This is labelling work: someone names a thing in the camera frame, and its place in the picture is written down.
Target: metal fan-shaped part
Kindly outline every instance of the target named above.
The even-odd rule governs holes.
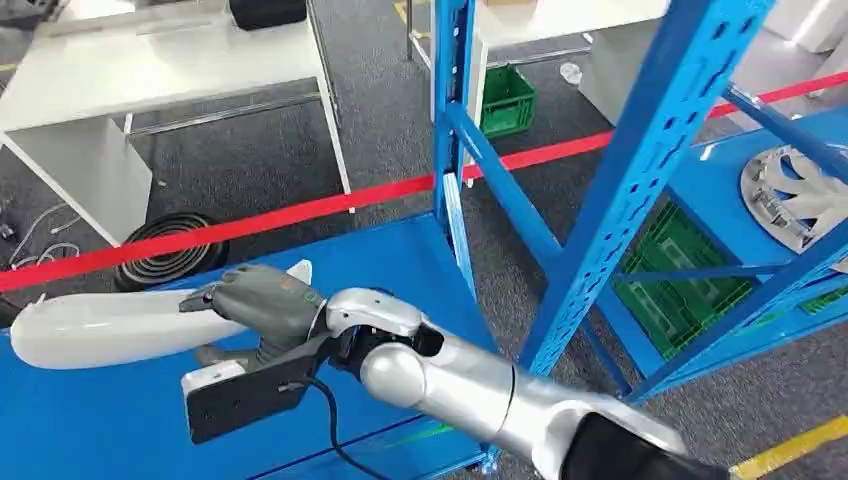
[[[848,147],[831,147],[848,162]],[[822,172],[812,159],[789,145],[751,158],[739,185],[754,219],[796,253],[848,218],[848,185]],[[832,268],[848,273],[848,258]]]

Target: shelf board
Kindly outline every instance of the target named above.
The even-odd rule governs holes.
[[[828,143],[848,144],[848,108],[840,108],[797,120]],[[698,145],[687,154],[669,182],[667,192],[686,215],[716,244],[747,265],[791,261],[796,254],[774,240],[748,213],[739,192],[739,175],[753,155],[782,145],[771,133],[758,130],[712,143]],[[607,286],[598,297],[598,307],[618,336],[639,373],[648,377],[665,360],[642,330],[638,321]],[[817,315],[793,308],[780,318],[748,328],[705,352],[662,388],[755,355],[793,338],[833,325],[848,316],[848,297],[843,297]]]
[[[325,294],[353,286],[386,289],[421,308],[445,329],[497,352],[432,214],[267,255],[252,263],[285,269],[303,258],[312,261],[313,283]],[[217,280],[221,273],[200,274],[171,287],[198,287]],[[244,348],[255,342],[255,335],[247,333],[222,346]],[[0,342],[0,448],[16,452],[4,462],[5,475],[49,478],[61,471],[68,478],[114,478],[132,465],[134,478],[246,478],[330,448],[327,405],[317,391],[308,392],[293,411],[193,445],[186,429],[180,378],[199,367],[192,353],[185,352],[100,369],[41,370],[21,362],[8,341]],[[415,411],[372,398],[348,373],[325,365],[319,377],[336,395],[342,442],[418,417]],[[463,441],[451,440],[451,451],[433,457],[428,465],[442,468],[479,455],[479,443],[462,437]],[[428,473],[409,471],[410,475]]]

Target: white wall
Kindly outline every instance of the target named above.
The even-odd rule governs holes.
[[[832,50],[848,31],[848,0],[778,0],[765,27],[810,52]]]

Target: black cable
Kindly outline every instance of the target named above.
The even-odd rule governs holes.
[[[324,397],[327,398],[327,406],[330,407],[330,443],[333,444],[333,450],[336,451],[339,457],[341,457],[342,460],[353,465],[354,467],[358,468],[359,470],[361,470],[366,475],[369,475],[372,478],[376,478],[377,480],[389,480],[389,477],[381,475],[375,472],[374,470],[371,470],[370,468],[366,467],[365,465],[362,465],[361,463],[351,458],[350,455],[347,454],[347,452],[342,450],[342,446],[339,445],[338,438],[339,410],[338,406],[336,405],[336,397],[333,395],[333,392],[330,391],[330,387],[328,387],[321,380],[312,377],[303,377],[300,379],[300,382],[312,385],[313,387],[320,390],[321,393],[324,394]]]

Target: black bag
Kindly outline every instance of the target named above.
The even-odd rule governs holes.
[[[306,0],[230,0],[230,11],[239,28],[256,30],[306,20]]]

